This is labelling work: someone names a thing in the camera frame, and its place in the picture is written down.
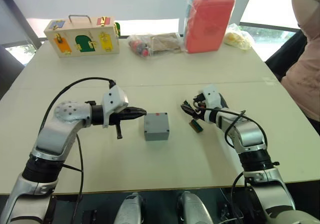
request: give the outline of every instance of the clear plastic bag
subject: clear plastic bag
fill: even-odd
[[[247,31],[240,30],[234,23],[229,25],[226,29],[223,42],[242,50],[249,50],[255,43],[254,39]]]
[[[186,0],[184,46],[189,53],[219,49],[235,0]]]
[[[183,49],[179,33],[131,35],[128,37],[128,44],[131,50],[141,57],[164,52],[179,53]]]

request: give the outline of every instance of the table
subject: table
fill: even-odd
[[[11,89],[63,88],[85,77],[107,77],[122,87],[209,83],[269,82],[277,79],[253,49],[244,51],[221,45],[219,51],[176,53],[151,58],[135,55],[126,39],[120,54],[59,58],[45,42]],[[78,87],[104,87],[86,81]]]
[[[123,121],[123,139],[114,127],[92,126],[79,136],[84,158],[85,193],[187,189],[230,186],[242,171],[236,152],[224,142],[214,125],[201,122],[195,133],[191,118],[180,104],[203,88],[203,84],[125,86],[129,104],[148,112],[168,112],[168,141],[146,142],[143,118]],[[319,179],[319,136],[278,82],[216,83],[234,110],[247,110],[265,130],[273,161],[285,182]],[[60,88],[10,89],[0,102],[0,173],[5,174],[0,193],[8,194],[23,170],[35,142],[41,119]],[[60,100],[100,101],[106,87],[75,87]],[[77,145],[66,164],[80,166]],[[80,174],[63,169],[57,193],[76,193]]]

